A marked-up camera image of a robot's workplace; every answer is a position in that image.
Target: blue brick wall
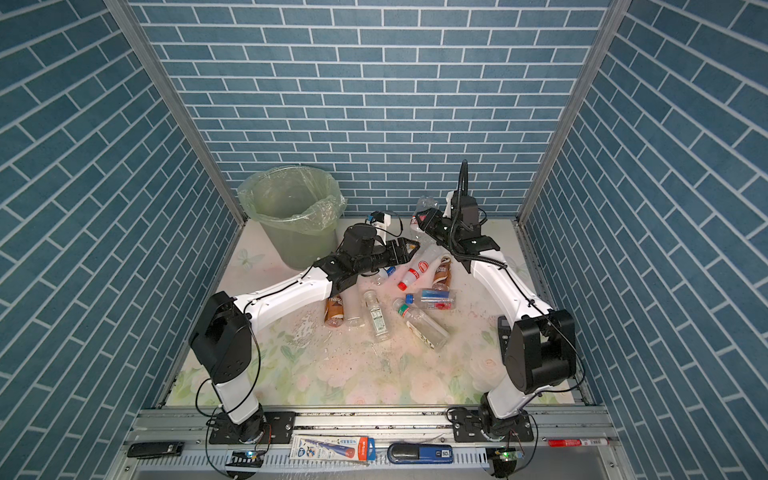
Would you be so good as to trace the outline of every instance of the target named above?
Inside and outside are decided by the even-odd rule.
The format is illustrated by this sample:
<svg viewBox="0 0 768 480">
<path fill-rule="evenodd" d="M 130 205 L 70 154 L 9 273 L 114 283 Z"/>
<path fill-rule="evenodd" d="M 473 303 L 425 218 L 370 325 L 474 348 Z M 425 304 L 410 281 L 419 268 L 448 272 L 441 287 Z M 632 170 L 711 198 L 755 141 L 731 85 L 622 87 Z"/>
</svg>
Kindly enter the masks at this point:
<svg viewBox="0 0 768 480">
<path fill-rule="evenodd" d="M 634 0 L 529 229 L 638 478 L 768 478 L 766 152 L 768 4 Z"/>
<path fill-rule="evenodd" d="M 101 0 L 0 1 L 0 184 L 0 478 L 103 476 L 236 225 Z"/>
<path fill-rule="evenodd" d="M 466 158 L 485 209 L 511 215 L 608 2 L 131 4 L 232 188 L 311 164 L 348 212 L 403 212 Z"/>
</svg>

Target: trash can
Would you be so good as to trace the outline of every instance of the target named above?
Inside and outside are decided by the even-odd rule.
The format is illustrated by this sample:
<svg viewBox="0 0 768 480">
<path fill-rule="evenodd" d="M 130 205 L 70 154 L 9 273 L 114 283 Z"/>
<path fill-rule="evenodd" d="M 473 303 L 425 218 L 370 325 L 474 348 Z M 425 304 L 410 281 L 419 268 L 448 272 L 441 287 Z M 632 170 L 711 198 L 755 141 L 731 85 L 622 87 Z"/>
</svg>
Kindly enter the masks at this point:
<svg viewBox="0 0 768 480">
<path fill-rule="evenodd" d="M 287 266 L 303 270 L 336 249 L 346 198 L 327 172 L 300 165 L 273 168 L 248 177 L 237 197 Z"/>
</svg>

